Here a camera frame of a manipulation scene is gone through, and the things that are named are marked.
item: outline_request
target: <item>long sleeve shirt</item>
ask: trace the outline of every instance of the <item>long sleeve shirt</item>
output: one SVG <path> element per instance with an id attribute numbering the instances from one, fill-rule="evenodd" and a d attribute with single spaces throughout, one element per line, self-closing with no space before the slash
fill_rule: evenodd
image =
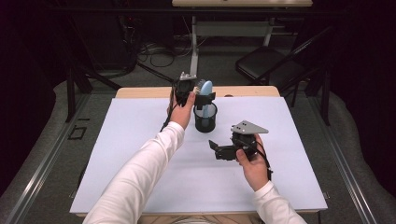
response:
<path id="1" fill-rule="evenodd" d="M 169 122 L 122 166 L 84 223 L 137 223 L 149 195 L 183 139 L 184 129 Z M 279 196 L 272 182 L 254 194 L 254 203 L 265 223 L 304 223 L 289 202 Z"/>

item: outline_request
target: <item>table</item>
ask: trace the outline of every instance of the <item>table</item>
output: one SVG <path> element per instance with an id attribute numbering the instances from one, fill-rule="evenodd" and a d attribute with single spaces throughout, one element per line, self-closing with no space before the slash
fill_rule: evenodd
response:
<path id="1" fill-rule="evenodd" d="M 235 161 L 216 160 L 207 143 L 211 139 L 230 145 L 230 128 L 236 123 L 227 120 L 239 122 L 241 118 L 256 124 L 265 120 L 264 128 L 270 133 L 262 139 L 275 171 L 273 181 L 293 207 L 299 212 L 327 209 L 286 102 L 276 88 L 214 87 L 214 91 L 214 103 L 219 108 L 216 129 L 199 133 L 191 120 L 185 143 L 151 194 L 144 216 L 254 213 L 252 191 L 241 167 Z M 170 88 L 119 90 L 107 112 L 71 213 L 85 216 L 112 176 L 138 150 L 136 145 L 143 145 L 160 130 L 169 92 Z"/>
<path id="2" fill-rule="evenodd" d="M 173 0 L 174 7 L 311 7 L 311 0 Z M 197 36 L 265 36 L 263 45 L 268 46 L 273 21 L 197 21 L 191 23 L 191 75 L 198 75 Z"/>

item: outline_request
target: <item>gray floor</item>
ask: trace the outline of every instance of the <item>gray floor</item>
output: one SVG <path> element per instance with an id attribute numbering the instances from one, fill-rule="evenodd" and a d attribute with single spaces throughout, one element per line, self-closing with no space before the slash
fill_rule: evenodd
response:
<path id="1" fill-rule="evenodd" d="M 218 86 L 246 85 L 247 81 L 234 71 L 233 63 L 260 43 L 261 40 L 238 37 L 207 39 L 200 47 L 199 78 L 210 79 Z M 285 43 L 288 42 L 281 37 L 271 40 L 273 47 L 287 51 L 289 45 Z M 156 64 L 170 60 L 163 55 L 151 57 Z M 189 55 L 177 57 L 172 65 L 165 68 L 156 68 L 149 61 L 144 64 L 177 78 L 182 71 L 189 72 L 190 59 Z M 125 87 L 169 86 L 166 81 L 140 67 L 127 76 L 112 80 Z M 55 88 L 57 103 L 52 116 L 25 164 L 0 199 L 0 223 L 82 221 L 82 218 L 68 213 L 73 201 L 70 194 L 78 187 L 80 172 L 90 157 L 109 103 L 115 95 L 113 90 L 96 80 L 92 80 L 92 85 L 92 94 L 78 94 L 79 111 L 70 124 L 64 123 L 67 116 L 65 83 Z M 343 102 L 332 94 L 331 127 L 323 125 L 318 117 L 318 99 L 306 98 L 303 92 L 299 93 L 296 106 L 290 109 L 290 113 L 322 191 L 330 195 L 327 200 L 329 209 L 321 212 L 322 223 L 392 223 L 396 220 L 395 199 L 378 185 L 364 162 L 356 126 Z M 72 133 L 75 127 L 86 128 L 80 140 L 73 140 L 78 135 L 78 132 Z M 337 148 L 341 151 L 341 159 L 340 153 L 334 152 Z M 308 223 L 318 223 L 317 215 L 303 217 Z"/>

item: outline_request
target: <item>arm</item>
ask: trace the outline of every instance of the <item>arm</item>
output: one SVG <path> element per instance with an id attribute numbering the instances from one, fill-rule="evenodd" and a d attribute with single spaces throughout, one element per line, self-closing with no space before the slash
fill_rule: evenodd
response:
<path id="1" fill-rule="evenodd" d="M 174 105 L 169 124 L 148 140 L 110 181 L 84 223 L 136 223 L 168 162 L 182 145 L 195 94 Z"/>
<path id="2" fill-rule="evenodd" d="M 265 155 L 262 140 L 258 134 L 255 135 L 259 143 L 258 150 Z M 255 191 L 253 202 L 260 218 L 265 223 L 305 223 L 288 200 L 280 196 L 274 184 L 268 180 L 264 158 L 257 155 L 254 160 L 249 161 L 242 149 L 236 151 L 236 157 L 244 169 L 247 182 Z"/>

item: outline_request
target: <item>person's left hand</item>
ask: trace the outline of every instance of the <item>person's left hand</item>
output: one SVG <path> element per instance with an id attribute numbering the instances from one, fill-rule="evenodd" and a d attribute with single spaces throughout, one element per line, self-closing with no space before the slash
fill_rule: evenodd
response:
<path id="1" fill-rule="evenodd" d="M 177 104 L 176 96 L 174 96 L 172 108 L 172 115 L 170 121 L 178 123 L 184 130 L 186 130 L 187 125 L 189 125 L 191 110 L 195 103 L 195 93 L 193 91 L 190 92 L 189 98 L 187 99 L 187 103 L 184 106 L 180 106 Z"/>

